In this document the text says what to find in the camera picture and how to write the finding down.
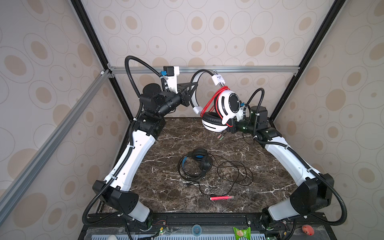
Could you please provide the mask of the white black headphones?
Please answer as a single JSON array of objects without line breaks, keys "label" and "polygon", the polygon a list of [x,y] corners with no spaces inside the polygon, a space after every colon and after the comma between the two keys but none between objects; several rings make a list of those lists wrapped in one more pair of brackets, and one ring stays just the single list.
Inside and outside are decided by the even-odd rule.
[{"label": "white black headphones", "polygon": [[[204,73],[210,74],[212,81],[220,89],[214,93],[204,107],[201,107],[197,99],[197,89]],[[226,86],[225,80],[220,74],[215,74],[210,70],[198,70],[193,75],[191,83],[198,83],[190,91],[191,105],[193,111],[201,117],[204,128],[215,133],[226,131],[229,128],[229,120],[236,118],[236,113],[240,108],[241,100],[238,95]]]}]

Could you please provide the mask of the black blue headphones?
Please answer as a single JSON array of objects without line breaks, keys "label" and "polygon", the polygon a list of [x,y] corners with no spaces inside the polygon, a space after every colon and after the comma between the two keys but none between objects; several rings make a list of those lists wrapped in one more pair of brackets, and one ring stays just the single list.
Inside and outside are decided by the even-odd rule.
[{"label": "black blue headphones", "polygon": [[[197,161],[199,163],[199,174],[188,174],[185,170],[185,163],[188,158],[192,158],[193,160]],[[208,153],[208,150],[204,148],[196,148],[191,152],[188,152],[185,156],[183,156],[179,162],[178,162],[178,173],[181,176],[182,179],[188,181],[188,182],[196,182],[200,179],[204,178],[206,174],[212,169],[213,167],[213,158]]]}]

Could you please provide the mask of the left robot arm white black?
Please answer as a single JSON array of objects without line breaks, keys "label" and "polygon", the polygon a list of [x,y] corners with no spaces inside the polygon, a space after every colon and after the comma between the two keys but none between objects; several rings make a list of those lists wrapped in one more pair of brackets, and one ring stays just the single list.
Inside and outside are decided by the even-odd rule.
[{"label": "left robot arm white black", "polygon": [[[151,70],[160,78],[161,84],[148,84],[140,92],[130,70],[130,61],[136,61]],[[148,230],[152,227],[153,212],[140,202],[138,194],[130,191],[132,182],[142,160],[166,124],[165,115],[175,111],[179,105],[188,107],[194,89],[192,83],[177,82],[176,67],[165,66],[162,72],[158,72],[141,59],[127,56],[125,69],[139,97],[139,110],[129,126],[129,142],[121,158],[103,181],[95,181],[93,189],[96,196],[85,208],[82,221],[84,225],[90,226],[120,216],[125,220],[136,220],[142,229]],[[88,214],[97,200],[114,208],[116,212],[92,222]]]}]

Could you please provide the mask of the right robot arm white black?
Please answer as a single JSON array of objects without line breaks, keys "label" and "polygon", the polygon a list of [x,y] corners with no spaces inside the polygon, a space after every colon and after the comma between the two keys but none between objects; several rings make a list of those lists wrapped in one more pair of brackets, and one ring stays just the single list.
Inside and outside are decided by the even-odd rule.
[{"label": "right robot arm white black", "polygon": [[[298,216],[312,216],[318,221],[330,225],[340,226],[347,220],[347,207],[334,188],[334,179],[329,174],[321,174],[308,164],[283,136],[273,127],[268,126],[268,117],[260,111],[257,105],[253,116],[249,117],[250,127],[244,126],[242,121],[234,122],[237,130],[249,133],[253,139],[265,150],[271,153],[291,175],[297,189],[289,198],[277,204],[264,208],[267,224]],[[327,221],[316,215],[316,211],[328,207],[332,197],[335,197],[341,207],[341,216],[336,221]]]}]

